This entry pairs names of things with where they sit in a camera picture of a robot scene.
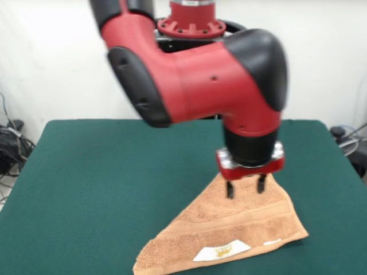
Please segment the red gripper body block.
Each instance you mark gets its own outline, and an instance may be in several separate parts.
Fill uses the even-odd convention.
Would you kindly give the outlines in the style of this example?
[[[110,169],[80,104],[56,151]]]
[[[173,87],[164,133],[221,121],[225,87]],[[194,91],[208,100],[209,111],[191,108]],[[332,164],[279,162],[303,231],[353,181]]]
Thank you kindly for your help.
[[[216,151],[216,160],[221,175],[226,180],[239,180],[253,175],[266,175],[278,172],[284,167],[285,153],[281,142],[276,142],[270,160],[263,166],[246,167],[236,163],[227,148]]]

